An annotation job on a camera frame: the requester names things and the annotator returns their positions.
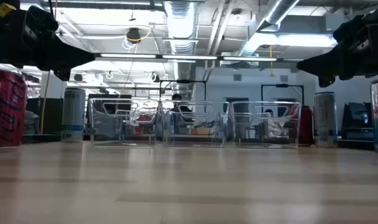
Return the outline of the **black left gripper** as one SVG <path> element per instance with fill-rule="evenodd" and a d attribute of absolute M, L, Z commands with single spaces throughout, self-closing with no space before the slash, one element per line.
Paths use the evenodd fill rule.
<path fill-rule="evenodd" d="M 56 58 L 58 27 L 51 12 L 37 6 L 21 9 L 20 0 L 0 0 L 0 63 L 53 70 L 59 80 L 69 81 L 71 69 L 94 61 L 95 54 L 59 42 Z"/>

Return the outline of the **overhead light bar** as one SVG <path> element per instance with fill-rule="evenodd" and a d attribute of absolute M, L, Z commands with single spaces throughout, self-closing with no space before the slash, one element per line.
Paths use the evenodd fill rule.
<path fill-rule="evenodd" d="M 300 58 L 273 58 L 273 57 L 236 57 L 221 55 L 163 55 L 163 54 L 113 54 L 113 53 L 94 53 L 97 60 L 219 60 L 219 61 L 238 61 L 238 62 L 278 62 L 295 63 L 300 62 Z"/>

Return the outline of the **red cola can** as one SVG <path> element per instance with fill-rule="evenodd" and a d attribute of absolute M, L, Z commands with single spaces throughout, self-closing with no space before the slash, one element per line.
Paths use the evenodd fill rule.
<path fill-rule="evenodd" d="M 290 110 L 292 115 L 290 122 L 290 136 L 298 140 L 300 146 L 310 146 L 314 143 L 313 137 L 313 114 L 309 106 L 294 106 Z"/>
<path fill-rule="evenodd" d="M 27 85 L 22 75 L 0 70 L 0 147 L 20 146 L 23 139 Z"/>

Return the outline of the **silver can dark top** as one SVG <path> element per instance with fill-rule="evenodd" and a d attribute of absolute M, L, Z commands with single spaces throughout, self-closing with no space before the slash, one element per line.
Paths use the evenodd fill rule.
<path fill-rule="evenodd" d="M 336 100 L 333 92 L 313 95 L 313 133 L 317 147 L 338 146 Z"/>
<path fill-rule="evenodd" d="M 85 90 L 66 88 L 62 110 L 61 140 L 82 142 L 85 127 Z"/>

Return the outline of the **black partition panel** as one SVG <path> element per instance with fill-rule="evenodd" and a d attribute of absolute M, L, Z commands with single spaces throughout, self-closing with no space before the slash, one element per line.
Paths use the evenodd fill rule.
<path fill-rule="evenodd" d="M 42 134 L 60 134 L 62 127 L 62 98 L 47 98 L 39 101 L 39 128 Z"/>

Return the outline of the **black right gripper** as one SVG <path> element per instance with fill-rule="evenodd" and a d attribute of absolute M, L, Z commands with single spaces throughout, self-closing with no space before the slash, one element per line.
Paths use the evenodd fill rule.
<path fill-rule="evenodd" d="M 341 24 L 333 37 L 336 47 L 298 62 L 297 69 L 318 76 L 319 87 L 330 86 L 337 75 L 338 48 L 340 80 L 378 75 L 378 8 Z"/>

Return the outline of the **person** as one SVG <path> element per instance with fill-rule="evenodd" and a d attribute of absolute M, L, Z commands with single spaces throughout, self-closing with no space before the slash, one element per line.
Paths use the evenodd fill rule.
<path fill-rule="evenodd" d="M 171 110 L 172 120 L 175 123 L 178 123 L 180 121 L 180 118 L 182 118 L 182 113 L 184 113 L 184 115 L 188 115 L 189 113 L 192 113 L 192 110 L 189 109 L 187 106 L 181 106 L 180 103 L 177 103 L 177 101 L 182 100 L 182 96 L 180 94 L 177 94 L 177 93 L 173 94 L 171 99 L 175 101 L 174 107 Z"/>
<path fill-rule="evenodd" d="M 277 138 L 281 134 L 281 127 L 278 121 L 273 118 L 273 111 L 271 109 L 265 110 L 267 117 L 267 136 L 269 138 Z"/>

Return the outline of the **clear plastic bin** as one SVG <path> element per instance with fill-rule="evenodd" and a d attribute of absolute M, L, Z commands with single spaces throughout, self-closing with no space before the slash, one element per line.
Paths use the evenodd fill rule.
<path fill-rule="evenodd" d="M 164 100 L 160 104 L 163 143 L 168 147 L 224 147 L 229 103 Z"/>
<path fill-rule="evenodd" d="M 153 146 L 158 112 L 157 100 L 92 98 L 90 141 L 96 146 Z"/>
<path fill-rule="evenodd" d="M 296 149 L 298 140 L 289 134 L 290 110 L 301 103 L 290 101 L 235 101 L 229 107 L 232 120 L 233 143 L 243 149 Z M 265 110 L 273 111 L 273 118 L 279 122 L 281 134 L 277 138 L 267 136 Z"/>

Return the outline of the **silver spiral air duct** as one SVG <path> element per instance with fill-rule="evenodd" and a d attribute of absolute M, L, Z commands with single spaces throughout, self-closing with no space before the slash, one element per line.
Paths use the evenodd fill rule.
<path fill-rule="evenodd" d="M 262 45 L 274 45 L 275 33 L 288 13 L 300 0 L 269 0 L 266 8 L 255 14 L 247 28 L 248 39 L 237 51 L 236 56 L 251 57 Z"/>
<path fill-rule="evenodd" d="M 169 38 L 172 39 L 171 54 L 173 55 L 193 55 L 195 43 L 194 26 L 196 21 L 195 2 L 188 1 L 164 1 L 166 12 L 166 24 Z"/>

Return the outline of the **black ceiling dome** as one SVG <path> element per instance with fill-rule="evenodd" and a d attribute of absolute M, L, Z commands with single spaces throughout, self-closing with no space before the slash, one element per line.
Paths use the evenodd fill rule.
<path fill-rule="evenodd" d="M 126 39 L 131 44 L 138 44 L 141 41 L 140 29 L 138 27 L 130 27 L 126 33 Z"/>

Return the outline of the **black monitor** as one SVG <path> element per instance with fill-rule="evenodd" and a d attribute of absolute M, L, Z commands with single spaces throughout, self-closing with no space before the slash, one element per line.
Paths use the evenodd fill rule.
<path fill-rule="evenodd" d="M 341 125 L 345 140 L 372 141 L 373 125 L 370 103 L 346 103 Z"/>

